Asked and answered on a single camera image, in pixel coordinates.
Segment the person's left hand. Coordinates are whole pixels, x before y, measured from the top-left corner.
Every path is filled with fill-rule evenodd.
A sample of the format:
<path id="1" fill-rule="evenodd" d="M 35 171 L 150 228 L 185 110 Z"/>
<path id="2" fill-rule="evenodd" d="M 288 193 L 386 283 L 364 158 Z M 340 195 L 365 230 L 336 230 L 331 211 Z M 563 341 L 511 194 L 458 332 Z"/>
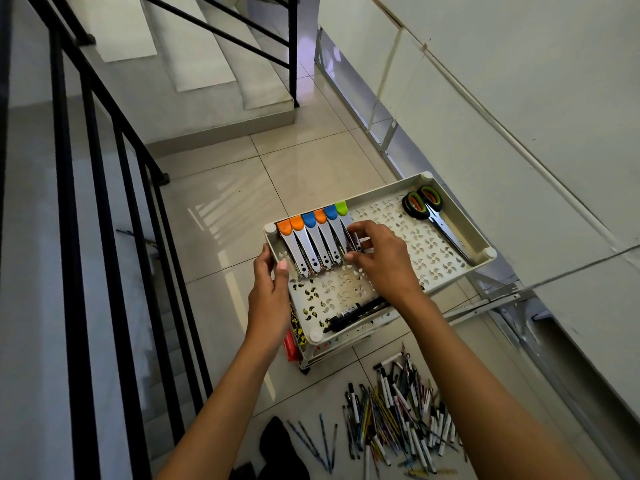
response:
<path id="1" fill-rule="evenodd" d="M 253 262 L 254 284 L 248 297 L 246 341 L 255 347 L 276 350 L 284 340 L 290 322 L 290 298 L 274 294 L 277 262 L 267 244 Z"/>

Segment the person's right hand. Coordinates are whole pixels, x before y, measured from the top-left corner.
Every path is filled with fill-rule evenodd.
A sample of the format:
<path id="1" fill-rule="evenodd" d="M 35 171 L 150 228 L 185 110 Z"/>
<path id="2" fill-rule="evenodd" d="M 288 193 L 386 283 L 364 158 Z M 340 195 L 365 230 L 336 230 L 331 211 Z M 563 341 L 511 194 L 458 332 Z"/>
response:
<path id="1" fill-rule="evenodd" d="M 374 268 L 361 269 L 373 288 L 391 306 L 401 310 L 407 303 L 425 298 L 412 268 L 406 242 L 386 225 L 372 220 L 356 222 L 348 227 L 363 241 L 362 252 L 374 253 Z"/>

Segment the green-capped metal clipper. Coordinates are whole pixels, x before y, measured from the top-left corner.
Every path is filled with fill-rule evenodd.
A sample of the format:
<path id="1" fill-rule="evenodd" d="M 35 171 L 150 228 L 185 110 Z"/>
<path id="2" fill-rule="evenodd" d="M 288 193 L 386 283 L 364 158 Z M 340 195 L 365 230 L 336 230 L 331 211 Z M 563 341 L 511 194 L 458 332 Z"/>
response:
<path id="1" fill-rule="evenodd" d="M 348 238 L 349 245 L 353 251 L 362 252 L 362 245 L 360 243 L 359 237 L 357 233 L 350 232 L 348 227 L 354 223 L 350 213 L 346 201 L 340 201 L 335 204 L 335 208 L 337 210 L 338 216 L 342 223 L 342 227 L 344 228 L 344 233 Z"/>

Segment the white plastic tray cart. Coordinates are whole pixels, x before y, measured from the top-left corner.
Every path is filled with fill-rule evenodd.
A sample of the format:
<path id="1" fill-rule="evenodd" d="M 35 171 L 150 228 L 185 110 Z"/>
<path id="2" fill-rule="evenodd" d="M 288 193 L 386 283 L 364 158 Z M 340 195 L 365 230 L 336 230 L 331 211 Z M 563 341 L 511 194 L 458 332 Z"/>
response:
<path id="1" fill-rule="evenodd" d="M 462 242 L 473 265 L 466 263 L 431 222 L 415 219 L 404 210 L 403 197 L 423 185 L 434 188 L 440 194 L 443 202 L 440 215 Z M 496 250 L 489 245 L 431 173 L 424 172 L 405 178 L 343 201 L 346 201 L 354 222 L 372 220 L 377 224 L 386 225 L 406 242 L 412 268 L 422 290 L 427 294 L 449 286 L 497 257 Z M 399 318 L 395 309 L 388 306 L 386 311 L 371 315 L 342 331 L 324 333 L 323 329 L 331 318 L 356 303 L 365 303 L 377 298 L 379 294 L 365 273 L 347 263 L 344 256 L 343 263 L 329 271 L 309 278 L 300 277 L 283 240 L 277 233 L 268 234 L 265 231 L 266 226 L 276 222 L 265 225 L 264 234 L 276 261 L 289 262 L 289 297 L 308 340 L 304 348 L 298 347 L 302 355 L 302 361 L 298 362 L 300 370 L 306 371 L 330 355 L 370 337 Z"/>

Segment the person's right forearm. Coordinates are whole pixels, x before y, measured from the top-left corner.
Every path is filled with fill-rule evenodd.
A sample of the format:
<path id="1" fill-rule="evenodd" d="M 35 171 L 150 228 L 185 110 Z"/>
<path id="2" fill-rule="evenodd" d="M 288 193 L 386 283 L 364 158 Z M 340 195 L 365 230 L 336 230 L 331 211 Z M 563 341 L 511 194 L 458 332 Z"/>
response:
<path id="1" fill-rule="evenodd" d="M 388 301 L 409 325 L 481 480 L 593 480 L 446 322 L 421 289 Z"/>

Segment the person's left forearm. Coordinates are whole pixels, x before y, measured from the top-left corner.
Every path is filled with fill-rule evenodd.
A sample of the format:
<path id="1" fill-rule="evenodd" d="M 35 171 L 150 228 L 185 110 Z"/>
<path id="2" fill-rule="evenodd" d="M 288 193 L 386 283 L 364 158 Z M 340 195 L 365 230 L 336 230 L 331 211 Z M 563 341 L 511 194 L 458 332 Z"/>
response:
<path id="1" fill-rule="evenodd" d="M 285 332 L 249 334 L 157 480 L 227 480 Z"/>

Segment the yellow and black patterned packet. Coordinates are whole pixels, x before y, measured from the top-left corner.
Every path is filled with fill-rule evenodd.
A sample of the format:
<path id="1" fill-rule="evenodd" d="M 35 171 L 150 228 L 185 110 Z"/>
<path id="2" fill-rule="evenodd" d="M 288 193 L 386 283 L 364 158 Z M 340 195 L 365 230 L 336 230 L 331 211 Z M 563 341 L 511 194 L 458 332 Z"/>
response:
<path id="1" fill-rule="evenodd" d="M 304 348 L 308 343 L 308 340 L 304 330 L 302 329 L 301 322 L 298 318 L 298 315 L 295 311 L 294 304 L 292 301 L 290 301 L 290 310 L 291 310 L 291 335 L 295 340 L 296 345 L 300 348 Z"/>

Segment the black marker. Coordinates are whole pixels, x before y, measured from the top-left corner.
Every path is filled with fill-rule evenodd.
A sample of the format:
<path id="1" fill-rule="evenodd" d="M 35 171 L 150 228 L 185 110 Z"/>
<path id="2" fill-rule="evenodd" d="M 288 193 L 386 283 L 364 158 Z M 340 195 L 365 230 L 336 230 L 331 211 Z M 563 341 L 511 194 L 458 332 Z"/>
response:
<path id="1" fill-rule="evenodd" d="M 374 315 L 376 313 L 382 312 L 382 311 L 386 311 L 388 307 L 386 308 L 379 308 L 377 310 L 373 310 L 372 312 L 365 314 L 361 317 L 358 317 L 358 319 L 352 318 L 350 320 L 343 320 L 343 321 L 339 321 L 337 323 L 332 323 L 332 318 L 329 320 L 329 322 L 327 322 L 327 324 L 325 325 L 323 332 L 324 333 L 337 333 L 339 331 L 342 331 L 343 329 L 347 328 L 348 326 L 359 322 L 360 320 L 363 320 L 371 315 Z"/>
<path id="2" fill-rule="evenodd" d="M 373 310 L 377 310 L 379 308 L 386 308 L 389 306 L 389 302 L 384 299 L 384 297 L 379 296 L 377 298 L 373 298 L 370 301 L 365 303 L 356 303 L 347 309 L 345 309 L 340 314 L 337 314 L 334 318 L 332 318 L 332 323 L 337 323 L 343 320 L 350 320 L 352 318 L 358 319 L 365 314 L 372 312 Z"/>

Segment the black scissors with orange grip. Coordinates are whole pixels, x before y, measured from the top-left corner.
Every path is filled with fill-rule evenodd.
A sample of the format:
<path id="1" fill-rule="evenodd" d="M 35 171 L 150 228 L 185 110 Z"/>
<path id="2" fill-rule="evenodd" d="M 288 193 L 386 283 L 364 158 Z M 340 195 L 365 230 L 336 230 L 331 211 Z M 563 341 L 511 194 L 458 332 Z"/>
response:
<path id="1" fill-rule="evenodd" d="M 419 190 L 419 188 L 416 191 L 411 191 L 409 193 L 407 193 L 403 199 L 402 199 L 402 205 L 404 210 L 406 211 L 406 213 L 418 220 L 428 220 L 428 214 L 426 211 L 426 206 L 424 204 L 424 202 L 420 199 L 420 196 L 418 195 L 417 191 Z"/>

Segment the black scissors with green grip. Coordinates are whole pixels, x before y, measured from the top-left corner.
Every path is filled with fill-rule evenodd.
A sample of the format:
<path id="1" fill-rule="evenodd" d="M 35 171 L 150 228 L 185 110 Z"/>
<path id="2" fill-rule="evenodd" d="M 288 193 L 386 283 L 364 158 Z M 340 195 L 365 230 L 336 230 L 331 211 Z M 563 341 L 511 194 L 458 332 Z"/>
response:
<path id="1" fill-rule="evenodd" d="M 453 233 L 448 224 L 446 224 L 446 222 L 440 215 L 440 211 L 443 209 L 443 202 L 439 193 L 437 193 L 434 188 L 428 185 L 423 185 L 422 187 L 420 187 L 417 193 L 426 206 L 428 220 L 436 226 L 436 228 L 440 231 L 441 234 L 443 234 L 444 238 L 446 238 L 446 240 L 452 245 L 452 247 L 458 252 L 458 254 L 463 257 L 466 262 L 471 264 L 471 257 L 465 250 L 462 242 L 459 240 L 456 234 Z"/>

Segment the pile of pens and markers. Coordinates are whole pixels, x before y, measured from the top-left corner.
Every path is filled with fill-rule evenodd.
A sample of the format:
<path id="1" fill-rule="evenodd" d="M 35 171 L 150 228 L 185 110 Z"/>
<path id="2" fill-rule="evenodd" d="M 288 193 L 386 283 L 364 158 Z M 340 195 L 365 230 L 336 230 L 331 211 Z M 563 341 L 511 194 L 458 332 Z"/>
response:
<path id="1" fill-rule="evenodd" d="M 359 461 L 359 480 L 474 478 L 467 450 L 448 405 L 405 344 L 372 366 L 374 384 L 349 383 L 342 414 L 348 454 Z"/>

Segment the black sock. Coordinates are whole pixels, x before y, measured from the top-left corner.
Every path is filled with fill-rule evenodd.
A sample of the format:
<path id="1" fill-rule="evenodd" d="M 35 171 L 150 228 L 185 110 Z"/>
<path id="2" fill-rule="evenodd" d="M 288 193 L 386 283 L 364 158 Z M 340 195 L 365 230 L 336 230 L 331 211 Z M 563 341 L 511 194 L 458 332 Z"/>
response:
<path id="1" fill-rule="evenodd" d="M 257 480 L 310 480 L 308 469 L 296 453 L 282 420 L 272 417 L 259 444 L 265 460 Z"/>

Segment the black metal stair railing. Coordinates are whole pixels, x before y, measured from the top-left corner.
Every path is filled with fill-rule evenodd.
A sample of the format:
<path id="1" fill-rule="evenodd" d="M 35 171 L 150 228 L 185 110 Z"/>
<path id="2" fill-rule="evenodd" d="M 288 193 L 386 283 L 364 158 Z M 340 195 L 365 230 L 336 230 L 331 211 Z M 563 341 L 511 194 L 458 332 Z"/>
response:
<path id="1" fill-rule="evenodd" d="M 67 418 L 68 428 L 66 434 L 55 429 L 53 438 L 55 444 L 68 446 L 68 456 L 73 463 L 73 473 L 76 480 L 99 480 L 101 475 L 99 434 L 95 416 L 87 307 L 77 215 L 76 181 L 65 79 L 65 56 L 67 56 L 79 73 L 81 83 L 86 133 L 92 161 L 100 245 L 104 255 L 105 295 L 108 298 L 108 314 L 113 329 L 116 370 L 122 396 L 129 464 L 133 480 L 151 480 L 151 462 L 147 451 L 148 438 L 143 425 L 129 323 L 125 309 L 124 288 L 111 220 L 104 159 L 100 147 L 95 110 L 96 100 L 104 106 L 113 123 L 116 153 L 122 170 L 124 196 L 132 218 L 133 237 L 156 345 L 157 362 L 161 373 L 161 384 L 164 388 L 170 430 L 175 445 L 184 436 L 186 428 L 177 395 L 177 386 L 173 379 L 173 369 L 164 336 L 151 266 L 148 262 L 125 141 L 132 145 L 136 153 L 136 163 L 140 170 L 142 187 L 156 235 L 159 259 L 167 284 L 167 293 L 175 319 L 175 329 L 196 413 L 201 411 L 204 400 L 200 393 L 191 352 L 196 355 L 207 396 L 212 393 L 212 384 L 168 223 L 163 197 L 159 189 L 160 186 L 169 183 L 169 177 L 167 174 L 163 174 L 155 161 L 152 160 L 130 122 L 76 44 L 76 40 L 70 35 L 65 26 L 66 15 L 59 15 L 56 12 L 55 8 L 63 0 L 26 0 L 36 13 L 40 23 L 46 28 L 49 44 L 47 56 L 52 95 L 50 130 L 52 149 L 49 154 L 54 158 L 56 173 L 56 220 L 60 235 L 58 239 L 60 256 L 58 282 L 60 282 L 60 286 L 56 289 L 55 299 L 34 300 L 34 305 L 26 305 L 21 309 L 19 322 L 28 333 L 27 337 L 20 338 L 1 330 L 3 320 L 9 316 L 7 312 L 1 310 L 2 304 L 11 304 L 21 298 L 28 290 L 31 290 L 30 287 L 22 285 L 20 289 L 15 290 L 15 293 L 9 294 L 3 299 L 2 288 L 12 285 L 17 287 L 19 280 L 33 271 L 30 259 L 35 257 L 34 253 L 12 253 L 10 249 L 4 250 L 3 247 L 6 158 L 10 149 L 7 135 L 10 128 L 10 59 L 12 37 L 15 32 L 13 26 L 14 1 L 0 0 L 0 368 L 1 353 L 9 352 L 11 359 L 25 359 L 30 367 L 37 365 L 40 379 L 49 378 L 43 369 L 43 363 L 40 362 L 44 359 L 43 347 L 28 348 L 34 339 L 44 337 L 42 331 L 36 331 L 35 324 L 30 320 L 30 317 L 35 311 L 34 306 L 43 306 L 48 310 L 58 303 L 61 311 L 57 326 L 64 331 L 65 336 L 57 341 L 57 344 L 65 349 L 66 376 L 62 378 L 59 375 L 54 375 L 53 379 L 56 380 L 56 384 L 62 382 L 67 384 L 67 412 L 62 413 L 61 408 L 54 408 L 52 414 L 55 419 Z M 20 467 L 25 471 L 35 467 L 36 460 L 40 459 L 36 449 L 36 438 L 33 435 L 41 436 L 45 433 L 44 419 L 50 418 L 51 415 L 44 411 L 44 406 L 50 406 L 51 402 L 43 395 L 36 394 L 34 390 L 22 387 L 23 382 L 34 377 L 25 366 L 19 365 L 18 368 L 11 369 L 10 372 L 10 375 L 4 378 L 0 371 L 0 439 L 9 441 L 8 446 L 0 446 L 0 453 L 13 452 L 13 448 L 20 446 L 19 441 L 23 440 L 28 455 Z M 39 400 L 43 406 L 36 404 L 36 400 Z"/>

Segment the white tiled staircase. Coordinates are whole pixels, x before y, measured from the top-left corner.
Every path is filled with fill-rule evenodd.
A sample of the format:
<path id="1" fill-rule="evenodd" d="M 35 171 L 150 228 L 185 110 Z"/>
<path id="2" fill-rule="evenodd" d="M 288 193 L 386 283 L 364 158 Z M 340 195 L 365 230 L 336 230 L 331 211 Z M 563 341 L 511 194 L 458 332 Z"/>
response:
<path id="1" fill-rule="evenodd" d="M 212 104 L 240 119 L 288 112 L 289 90 L 236 0 L 65 0 L 93 37 L 86 57 L 124 109 Z"/>

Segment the silver metal folding frame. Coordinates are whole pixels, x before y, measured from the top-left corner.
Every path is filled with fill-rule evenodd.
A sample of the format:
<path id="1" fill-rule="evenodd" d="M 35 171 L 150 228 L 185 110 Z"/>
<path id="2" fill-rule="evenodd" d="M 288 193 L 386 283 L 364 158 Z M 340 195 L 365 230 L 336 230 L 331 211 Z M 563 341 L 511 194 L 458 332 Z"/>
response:
<path id="1" fill-rule="evenodd" d="M 337 97 L 348 107 L 360 129 L 355 130 L 365 152 L 372 153 L 372 161 L 382 161 L 385 170 L 393 174 L 391 180 L 409 177 L 418 170 L 429 171 L 453 201 L 476 227 L 484 229 L 470 217 L 449 181 L 433 166 L 431 155 L 425 154 L 391 117 L 374 93 L 357 75 L 327 33 L 318 26 L 314 63 L 317 82 L 327 82 Z M 609 325 L 626 325 L 630 319 L 640 319 L 640 271 L 631 266 L 627 279 L 626 268 L 640 247 L 628 255 L 617 254 L 600 258 L 557 276 L 523 281 L 514 271 L 509 259 L 499 253 L 490 264 L 475 274 L 469 272 L 460 279 L 461 287 L 469 287 L 476 303 L 460 305 L 451 313 L 460 315 L 454 327 L 471 333 L 471 345 L 480 345 L 482 357 L 505 364 L 498 372 L 507 378 L 507 386 L 516 387 L 535 405 L 534 413 L 544 409 L 551 418 L 547 426 L 558 433 L 578 459 L 601 480 L 640 480 L 640 416 L 632 411 L 619 390 L 604 377 L 594 359 L 587 357 L 585 346 L 579 344 L 580 330 L 569 318 L 588 319 L 604 325 L 604 332 L 596 339 L 609 339 L 613 332 Z M 497 344 L 481 339 L 480 332 L 471 332 L 471 325 L 481 318 L 462 320 L 471 312 L 463 309 L 491 306 L 480 313 Z"/>

